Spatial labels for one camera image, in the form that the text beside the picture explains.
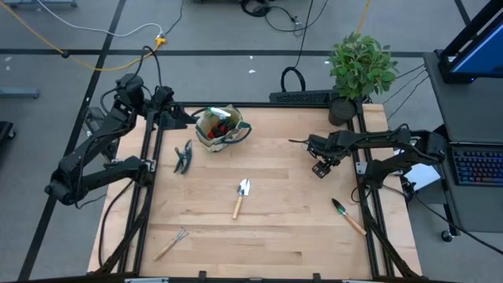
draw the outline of black pot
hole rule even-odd
[[[329,102],[329,122],[335,126],[342,126],[357,113],[357,105],[345,97],[335,97]]]

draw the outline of chair wheel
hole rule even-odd
[[[450,243],[454,239],[454,236],[450,234],[449,230],[442,231],[441,237],[442,241],[446,243]]]

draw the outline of gray carpet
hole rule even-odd
[[[54,10],[74,24],[108,28],[117,2],[79,1],[77,9],[57,6]],[[470,17],[485,2],[463,1]],[[277,1],[278,5],[288,8],[300,19],[305,17],[308,3]],[[315,1],[314,13],[322,4],[322,0]],[[117,30],[129,31],[151,21],[167,28],[178,16],[179,5],[178,0],[128,0]],[[364,7],[365,0],[330,0],[319,22],[307,33],[306,49],[329,50],[331,45],[355,30]],[[17,13],[62,48],[99,49],[103,45],[104,35],[65,27],[36,8],[20,8]],[[271,21],[283,28],[290,27],[288,19],[280,13],[271,14]],[[0,9],[0,25],[0,49],[46,48],[3,9]],[[394,51],[426,52],[445,47],[463,26],[454,0],[383,0],[372,2],[362,33],[391,44]],[[137,50],[145,44],[152,45],[155,36],[155,29],[147,28],[129,38],[114,39],[112,48]],[[169,34],[166,48],[297,50],[300,40],[291,34],[272,31],[263,19],[243,14],[239,6],[232,2],[205,0],[198,5],[185,0],[184,17]],[[92,65],[97,60],[97,56],[78,58]],[[115,67],[133,59],[136,57],[108,56],[105,67]],[[280,89],[281,71],[293,64],[295,59],[185,56],[161,57],[160,61],[163,80],[173,87],[178,101],[267,101],[270,92]],[[418,58],[400,58],[398,61],[402,72],[422,64]],[[332,78],[328,76],[330,67],[325,64],[324,57],[303,57],[299,69],[306,77],[308,90],[332,87]],[[113,87],[115,79],[126,72],[102,73],[91,104],[98,105],[99,94]],[[35,86],[42,92],[38,100],[0,100],[0,120],[13,121],[18,133],[4,152],[0,164],[0,281],[17,279],[47,199],[43,188],[63,155],[91,74],[92,71],[57,55],[0,55],[0,86]],[[389,93],[373,100],[376,103],[385,101],[415,74],[400,79]],[[156,67],[153,60],[144,63],[140,75],[146,85],[154,86]],[[385,105],[388,115],[396,110],[415,84],[416,81],[409,84]],[[287,77],[287,88],[299,88],[293,76]],[[429,130],[442,123],[428,80],[417,88],[416,93],[390,120],[391,127],[400,123]],[[97,170],[102,161],[96,160],[87,170]],[[102,192],[103,189],[90,197],[99,196]],[[102,206],[100,201],[77,211],[74,207],[57,205],[31,278],[85,273]],[[432,207],[442,210],[440,206]],[[439,235],[446,224],[416,202],[409,206],[409,215],[425,275],[448,281],[503,281],[501,256],[465,235],[452,243],[443,243]],[[476,235],[503,248],[501,234]]]

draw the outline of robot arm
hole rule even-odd
[[[131,178],[140,186],[152,182],[155,161],[140,160],[136,156],[124,161],[112,161],[105,165],[103,171],[83,175],[83,168],[104,148],[134,129],[138,116],[163,112],[163,115],[156,115],[156,122],[169,119],[167,127],[170,129],[187,128],[187,123],[196,122],[185,113],[182,105],[171,104],[174,94],[171,88],[158,87],[152,100],[146,100],[142,87],[143,80],[134,74],[127,74],[117,81],[116,99],[103,124],[73,153],[61,159],[51,175],[50,184],[45,188],[46,193],[54,195],[62,204],[71,205],[82,200],[89,191],[122,178]]]
[[[395,130],[357,134],[349,130],[333,132],[328,138],[311,134],[307,139],[307,151],[320,161],[314,165],[313,172],[325,177],[332,166],[350,156],[358,149],[398,148],[398,155],[386,160],[372,160],[366,164],[365,182],[370,186],[381,187],[390,173],[398,170],[408,171],[415,164],[439,164],[445,159],[446,140],[427,130],[409,130],[399,127]]]

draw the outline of potted plant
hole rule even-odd
[[[334,45],[329,61],[336,77],[338,95],[329,102],[330,123],[340,126],[352,119],[357,112],[357,104],[368,100],[372,92],[382,94],[390,90],[396,79],[391,70],[397,61],[391,61],[390,46],[381,46],[370,36],[361,37],[351,33],[340,44]]]

